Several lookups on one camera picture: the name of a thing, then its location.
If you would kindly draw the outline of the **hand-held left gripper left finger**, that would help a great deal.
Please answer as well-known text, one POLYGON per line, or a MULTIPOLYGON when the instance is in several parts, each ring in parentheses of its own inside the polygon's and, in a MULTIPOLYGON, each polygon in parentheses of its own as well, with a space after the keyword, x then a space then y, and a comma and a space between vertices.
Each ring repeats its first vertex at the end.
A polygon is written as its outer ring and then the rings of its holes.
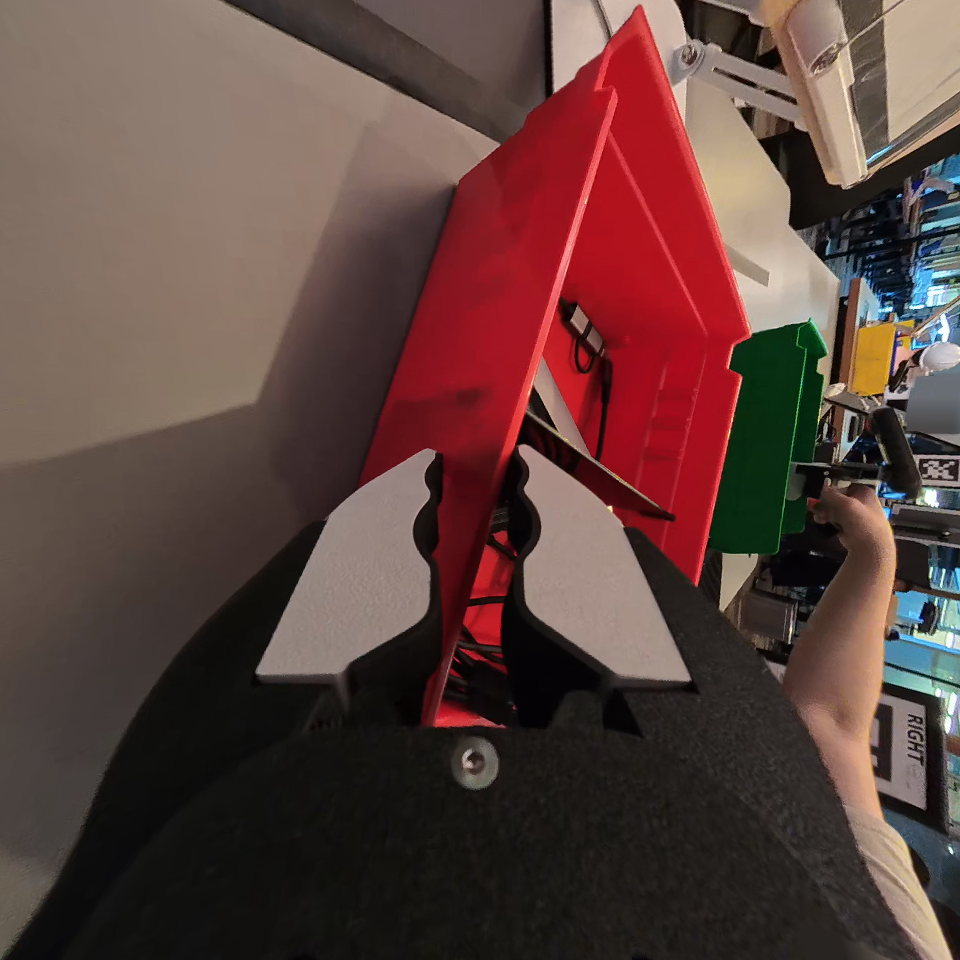
POLYGON ((426 448, 333 510, 256 667, 264 684, 420 702, 442 653, 443 456, 426 448))

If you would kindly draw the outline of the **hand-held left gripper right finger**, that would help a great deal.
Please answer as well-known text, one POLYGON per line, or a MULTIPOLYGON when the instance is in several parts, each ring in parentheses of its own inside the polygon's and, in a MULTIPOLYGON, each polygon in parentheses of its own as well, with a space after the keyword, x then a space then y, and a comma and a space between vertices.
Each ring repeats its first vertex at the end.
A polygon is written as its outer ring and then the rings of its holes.
POLYGON ((528 444, 507 475, 515 549, 501 648, 519 724, 550 724, 571 693, 609 703, 692 690, 690 669, 626 528, 528 444))

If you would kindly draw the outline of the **green storage bin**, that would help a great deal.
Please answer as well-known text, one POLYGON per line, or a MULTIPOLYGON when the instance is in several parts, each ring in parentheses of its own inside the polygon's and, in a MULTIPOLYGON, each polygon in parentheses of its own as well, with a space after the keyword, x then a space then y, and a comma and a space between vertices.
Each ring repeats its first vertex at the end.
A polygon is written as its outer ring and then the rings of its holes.
POLYGON ((733 350, 741 378, 713 517, 710 548, 773 555, 804 530, 808 499, 790 498, 794 465, 811 463, 829 350, 811 321, 754 333, 733 350))

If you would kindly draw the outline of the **grey adapter with black cable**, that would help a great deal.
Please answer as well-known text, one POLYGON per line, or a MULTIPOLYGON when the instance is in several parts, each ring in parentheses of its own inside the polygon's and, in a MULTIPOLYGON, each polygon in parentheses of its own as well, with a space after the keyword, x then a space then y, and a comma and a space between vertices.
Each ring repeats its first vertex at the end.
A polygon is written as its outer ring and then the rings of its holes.
POLYGON ((574 349, 589 357, 602 357, 606 343, 598 328, 576 302, 563 297, 558 300, 558 313, 574 339, 574 349))

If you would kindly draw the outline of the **red plastic bin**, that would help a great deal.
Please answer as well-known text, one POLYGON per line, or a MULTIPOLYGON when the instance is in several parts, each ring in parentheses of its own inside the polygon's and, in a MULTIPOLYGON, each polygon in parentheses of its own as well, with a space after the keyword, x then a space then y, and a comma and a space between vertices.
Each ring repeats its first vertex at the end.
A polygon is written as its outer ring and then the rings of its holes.
POLYGON ((366 454, 361 486, 442 456, 426 726, 561 299, 611 355, 602 463, 674 516, 640 529, 697 583, 751 331, 642 6, 459 181, 366 454))

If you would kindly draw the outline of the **person's right forearm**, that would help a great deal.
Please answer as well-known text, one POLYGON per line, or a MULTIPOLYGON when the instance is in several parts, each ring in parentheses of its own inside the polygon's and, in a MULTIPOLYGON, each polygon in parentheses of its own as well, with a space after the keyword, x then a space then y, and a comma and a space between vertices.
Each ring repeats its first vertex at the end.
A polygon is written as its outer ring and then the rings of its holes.
POLYGON ((883 642, 893 593, 889 549, 849 548, 804 628, 783 688, 813 739, 882 899, 919 958, 952 954, 903 837, 886 822, 871 733, 882 695, 883 642))

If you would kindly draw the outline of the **person's right hand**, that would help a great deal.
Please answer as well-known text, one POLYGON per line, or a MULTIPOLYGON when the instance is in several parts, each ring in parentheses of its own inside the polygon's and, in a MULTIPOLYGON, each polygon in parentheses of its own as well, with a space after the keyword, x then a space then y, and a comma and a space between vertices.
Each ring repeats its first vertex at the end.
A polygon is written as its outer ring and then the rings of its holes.
POLYGON ((837 529, 848 554, 858 559, 891 561, 896 552, 895 538, 876 490, 859 483, 826 485, 819 497, 808 499, 808 508, 816 522, 837 529))

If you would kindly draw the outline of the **yellow storage bin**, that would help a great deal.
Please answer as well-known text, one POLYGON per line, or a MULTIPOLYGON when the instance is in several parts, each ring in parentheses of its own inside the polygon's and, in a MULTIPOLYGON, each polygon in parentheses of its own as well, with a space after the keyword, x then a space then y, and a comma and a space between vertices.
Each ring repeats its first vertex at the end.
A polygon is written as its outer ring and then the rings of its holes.
POLYGON ((900 348, 910 351, 912 326, 878 321, 860 327, 856 334, 847 386, 859 397, 882 395, 894 376, 900 348))

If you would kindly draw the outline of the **white printed marker card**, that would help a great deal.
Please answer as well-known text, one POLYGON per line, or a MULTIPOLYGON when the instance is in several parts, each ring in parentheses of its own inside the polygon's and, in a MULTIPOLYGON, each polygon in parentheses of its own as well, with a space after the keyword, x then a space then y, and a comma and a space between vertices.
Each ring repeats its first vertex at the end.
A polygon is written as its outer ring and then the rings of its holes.
POLYGON ((877 791, 892 809, 918 820, 944 818, 944 745, 941 700, 885 682, 870 728, 877 791))

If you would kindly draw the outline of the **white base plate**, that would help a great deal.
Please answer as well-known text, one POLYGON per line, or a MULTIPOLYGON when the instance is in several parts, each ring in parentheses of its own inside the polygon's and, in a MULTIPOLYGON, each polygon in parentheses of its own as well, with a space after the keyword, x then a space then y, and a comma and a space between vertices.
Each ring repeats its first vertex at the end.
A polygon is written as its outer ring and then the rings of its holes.
POLYGON ((671 63, 674 52, 683 47, 689 37, 681 10, 674 1, 547 2, 548 94, 572 81, 582 66, 602 53, 637 7, 644 12, 679 111, 684 114, 688 82, 674 80, 671 63))

